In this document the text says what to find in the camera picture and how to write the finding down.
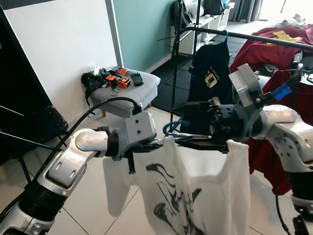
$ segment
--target clothing rack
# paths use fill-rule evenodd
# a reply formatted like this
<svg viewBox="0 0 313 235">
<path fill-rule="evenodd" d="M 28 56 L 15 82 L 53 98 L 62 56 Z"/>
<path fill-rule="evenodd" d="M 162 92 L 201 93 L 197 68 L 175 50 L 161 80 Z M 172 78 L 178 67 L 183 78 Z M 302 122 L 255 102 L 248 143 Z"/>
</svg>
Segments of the clothing rack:
<svg viewBox="0 0 313 235">
<path fill-rule="evenodd" d="M 182 2 L 183 0 L 179 0 L 179 16 L 178 16 L 178 26 L 177 26 L 177 34 L 173 45 L 173 57 L 174 57 L 174 78 L 173 78 L 173 89 L 172 89 L 172 103 L 171 103 L 171 122 L 173 122 L 173 108 L 175 103 L 175 91 L 176 91 L 176 79 L 177 79 L 177 70 L 178 70 L 178 63 L 179 63 L 179 44 L 182 40 L 184 40 L 192 31 L 195 31 L 195 38 L 194 38 L 194 52 L 193 52 L 193 62 L 195 61 L 196 56 L 196 48 L 197 48 L 197 33 L 213 33 L 217 35 L 224 35 L 226 36 L 226 32 L 214 30 L 214 29 L 207 29 L 207 28 L 201 28 L 199 25 L 199 19 L 200 19 L 200 8 L 201 8 L 201 0 L 198 0 L 198 11 L 197 11 L 197 18 L 196 18 L 196 24 L 194 26 L 188 26 L 184 29 L 181 29 L 181 16 L 182 16 Z M 305 50 L 311 50 L 313 51 L 313 46 L 300 44 L 300 43 L 294 43 L 294 42 L 288 42 L 283 41 L 279 39 L 273 39 L 273 38 L 265 38 L 260 36 L 253 36 L 253 35 L 246 35 L 241 33 L 228 33 L 229 37 L 235 37 L 235 38 L 242 38 L 242 39 L 248 39 L 248 40 L 254 40 L 259 41 L 263 43 L 272 43 L 276 45 L 283 45 L 286 47 L 295 47 L 299 49 L 305 49 Z"/>
</svg>

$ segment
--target maroon shirt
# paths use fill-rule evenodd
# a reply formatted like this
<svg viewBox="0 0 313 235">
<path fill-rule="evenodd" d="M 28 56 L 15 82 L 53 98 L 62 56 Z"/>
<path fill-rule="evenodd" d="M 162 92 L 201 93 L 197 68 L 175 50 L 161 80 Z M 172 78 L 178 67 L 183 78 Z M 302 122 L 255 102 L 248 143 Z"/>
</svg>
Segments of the maroon shirt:
<svg viewBox="0 0 313 235">
<path fill-rule="evenodd" d="M 287 26 L 284 28 L 265 28 L 252 35 L 278 38 L 283 37 L 275 35 L 279 31 L 284 31 L 289 35 L 287 41 L 294 41 L 301 44 L 313 45 L 313 24 L 308 25 L 308 29 Z M 267 44 L 258 41 L 248 40 L 240 49 L 234 63 L 230 67 L 230 72 L 235 72 L 237 67 L 247 63 L 253 71 L 258 70 L 262 64 L 275 65 L 279 70 L 288 70 L 293 61 L 293 57 L 301 49 L 294 47 L 286 47 L 282 45 Z"/>
<path fill-rule="evenodd" d="M 287 71 L 277 71 L 273 77 L 264 86 L 263 92 L 272 92 L 276 88 L 280 87 L 284 82 L 289 79 L 290 75 Z M 294 100 L 294 107 L 291 107 L 292 93 L 285 96 L 282 100 L 273 100 L 268 105 L 281 104 L 293 108 L 296 110 L 304 122 L 309 125 L 313 125 L 313 86 L 298 83 L 296 88 L 296 95 Z M 280 159 L 275 153 L 272 145 L 267 140 L 254 140 L 249 139 L 247 144 L 249 148 L 249 164 L 250 173 L 252 174 L 255 169 L 261 169 L 264 172 L 265 178 L 267 178 L 275 186 L 275 175 L 272 171 L 272 156 L 274 156 L 275 171 L 279 178 L 278 193 L 280 195 L 287 193 L 290 190 L 290 185 L 287 179 L 287 175 L 283 170 Z"/>
</svg>

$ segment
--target gray cushioned stool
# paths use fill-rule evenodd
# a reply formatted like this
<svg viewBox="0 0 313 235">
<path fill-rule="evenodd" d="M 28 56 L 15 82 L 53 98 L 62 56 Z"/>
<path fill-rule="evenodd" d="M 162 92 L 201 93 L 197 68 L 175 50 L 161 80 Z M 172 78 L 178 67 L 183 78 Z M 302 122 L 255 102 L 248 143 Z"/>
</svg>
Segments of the gray cushioned stool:
<svg viewBox="0 0 313 235">
<path fill-rule="evenodd" d="M 91 100 L 94 105 L 99 104 L 101 101 L 107 100 L 113 97 L 128 97 L 134 101 L 140 103 L 142 108 L 147 107 L 151 101 L 157 96 L 157 86 L 160 83 L 160 79 L 152 74 L 146 72 L 140 73 L 143 85 L 135 87 L 133 81 L 127 89 L 120 88 L 120 92 L 116 96 L 112 96 L 111 88 L 100 88 L 91 94 Z M 132 109 L 134 105 L 131 102 L 125 100 L 117 100 L 100 107 L 102 114 L 105 117 L 105 112 L 117 115 L 122 118 L 128 118 L 132 115 Z"/>
</svg>

